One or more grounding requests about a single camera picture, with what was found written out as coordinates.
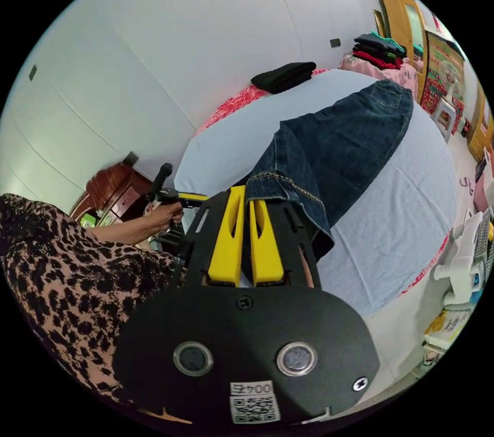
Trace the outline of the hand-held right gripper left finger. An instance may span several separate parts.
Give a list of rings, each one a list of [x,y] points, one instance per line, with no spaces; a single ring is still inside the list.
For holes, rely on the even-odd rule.
[[[240,286],[245,186],[230,187],[208,268],[209,280]]]

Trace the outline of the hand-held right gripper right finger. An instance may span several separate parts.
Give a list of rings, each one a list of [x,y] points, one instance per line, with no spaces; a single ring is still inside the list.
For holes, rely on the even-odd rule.
[[[260,287],[284,278],[274,227],[264,200],[249,202],[251,265],[253,284]]]

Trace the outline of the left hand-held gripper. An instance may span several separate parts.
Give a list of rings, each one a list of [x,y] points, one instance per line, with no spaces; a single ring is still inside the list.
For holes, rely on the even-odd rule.
[[[146,210],[151,210],[154,207],[159,206],[161,203],[172,204],[174,202],[180,202],[183,209],[199,208],[206,200],[209,199],[206,195],[178,192],[175,189],[169,188],[155,192],[150,190],[146,197],[148,201]]]

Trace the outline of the person's left hand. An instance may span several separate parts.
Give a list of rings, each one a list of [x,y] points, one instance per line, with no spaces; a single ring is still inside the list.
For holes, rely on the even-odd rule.
[[[167,231],[171,225],[178,224],[182,221],[184,212],[180,202],[172,204],[163,204],[151,209],[144,218],[150,225],[152,233]]]

